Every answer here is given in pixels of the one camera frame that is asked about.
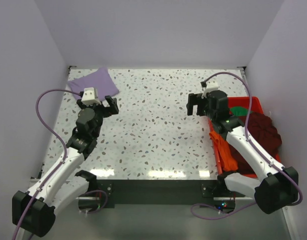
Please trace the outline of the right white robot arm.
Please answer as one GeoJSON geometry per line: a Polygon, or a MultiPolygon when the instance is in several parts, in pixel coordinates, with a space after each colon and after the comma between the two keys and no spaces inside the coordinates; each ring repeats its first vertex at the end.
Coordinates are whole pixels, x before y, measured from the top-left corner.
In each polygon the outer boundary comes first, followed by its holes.
{"type": "Polygon", "coordinates": [[[225,92],[190,93],[187,115],[193,114],[194,107],[197,107],[198,116],[211,120],[213,129],[242,155],[256,174],[256,178],[234,171],[221,174],[216,184],[219,195],[226,197],[232,192],[240,193],[254,199],[266,214],[303,200],[298,172],[293,167],[284,167],[254,139],[246,123],[231,113],[225,92]]]}

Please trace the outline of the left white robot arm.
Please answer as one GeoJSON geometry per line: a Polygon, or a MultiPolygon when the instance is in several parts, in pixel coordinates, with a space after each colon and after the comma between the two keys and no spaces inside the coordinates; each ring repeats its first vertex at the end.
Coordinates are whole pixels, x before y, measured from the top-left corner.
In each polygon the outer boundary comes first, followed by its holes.
{"type": "Polygon", "coordinates": [[[27,191],[17,191],[12,197],[12,222],[19,229],[38,237],[45,236],[55,223],[56,215],[76,197],[97,193],[97,177],[77,168],[97,146],[104,118],[119,113],[117,99],[106,96],[108,106],[100,101],[79,99],[81,107],[75,127],[64,151],[47,173],[27,191]]]}

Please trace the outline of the maroon t shirt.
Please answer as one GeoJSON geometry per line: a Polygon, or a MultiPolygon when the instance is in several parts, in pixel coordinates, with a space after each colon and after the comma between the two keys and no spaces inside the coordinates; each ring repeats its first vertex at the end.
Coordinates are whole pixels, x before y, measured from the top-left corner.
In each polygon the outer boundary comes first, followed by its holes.
{"type": "MultiPolygon", "coordinates": [[[[273,126],[270,117],[251,112],[247,129],[253,138],[274,158],[277,157],[282,139],[277,129],[273,126]]],[[[242,175],[250,175],[255,172],[242,155],[231,145],[228,146],[226,156],[223,158],[223,171],[237,171],[242,175]]]]}

